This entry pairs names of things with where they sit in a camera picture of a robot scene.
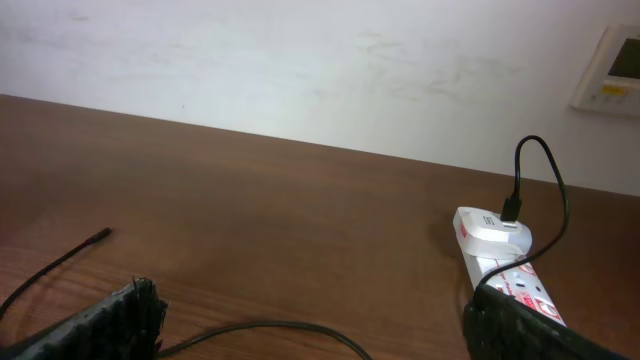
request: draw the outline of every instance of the power strip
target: power strip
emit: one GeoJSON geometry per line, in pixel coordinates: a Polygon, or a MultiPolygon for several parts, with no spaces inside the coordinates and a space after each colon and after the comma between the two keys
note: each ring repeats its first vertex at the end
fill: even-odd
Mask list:
{"type": "MultiPolygon", "coordinates": [[[[454,228],[458,241],[461,241],[461,239],[464,238],[462,234],[463,227],[459,225],[456,226],[454,223],[454,228]]],[[[478,286],[484,274],[514,261],[476,257],[464,251],[462,251],[462,255],[474,289],[478,286]]],[[[516,300],[522,304],[563,326],[567,326],[564,321],[562,321],[560,313],[558,313],[556,306],[553,304],[553,301],[551,301],[551,297],[549,297],[544,286],[542,286],[542,282],[530,263],[501,272],[489,279],[487,285],[494,287],[506,295],[515,297],[516,300]]]]}

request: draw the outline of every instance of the cable plug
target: cable plug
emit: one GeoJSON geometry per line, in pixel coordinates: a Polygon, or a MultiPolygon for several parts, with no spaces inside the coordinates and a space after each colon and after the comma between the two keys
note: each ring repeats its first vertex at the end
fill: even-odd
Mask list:
{"type": "Polygon", "coordinates": [[[502,213],[500,214],[500,221],[502,222],[516,222],[518,220],[518,214],[520,213],[520,206],[522,206],[522,200],[520,196],[512,194],[504,200],[504,206],[502,207],[502,213]]]}
{"type": "Polygon", "coordinates": [[[95,244],[98,241],[100,241],[100,240],[106,238],[107,236],[109,236],[109,234],[111,234],[112,231],[113,230],[111,228],[104,228],[104,229],[100,230],[99,233],[93,235],[92,237],[88,238],[84,242],[87,245],[95,244]]]}

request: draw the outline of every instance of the display screen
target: display screen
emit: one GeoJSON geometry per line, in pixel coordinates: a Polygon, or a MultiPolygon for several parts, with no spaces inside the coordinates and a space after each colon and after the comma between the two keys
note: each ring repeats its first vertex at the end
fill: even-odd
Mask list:
{"type": "Polygon", "coordinates": [[[640,39],[627,39],[609,70],[609,76],[640,79],[640,39]]]}

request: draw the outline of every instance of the white charger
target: white charger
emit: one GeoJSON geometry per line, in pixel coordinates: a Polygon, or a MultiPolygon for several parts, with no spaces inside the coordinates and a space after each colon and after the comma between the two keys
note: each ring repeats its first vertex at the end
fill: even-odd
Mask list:
{"type": "Polygon", "coordinates": [[[531,249],[531,231],[518,221],[502,222],[500,215],[472,207],[459,207],[453,218],[462,251],[472,256],[514,260],[531,249]]]}

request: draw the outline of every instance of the thermostat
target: thermostat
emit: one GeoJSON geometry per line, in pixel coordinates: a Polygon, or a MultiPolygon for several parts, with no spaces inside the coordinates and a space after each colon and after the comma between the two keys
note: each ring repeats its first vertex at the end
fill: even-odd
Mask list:
{"type": "Polygon", "coordinates": [[[640,26],[607,28],[571,105],[640,116],[640,26]]]}

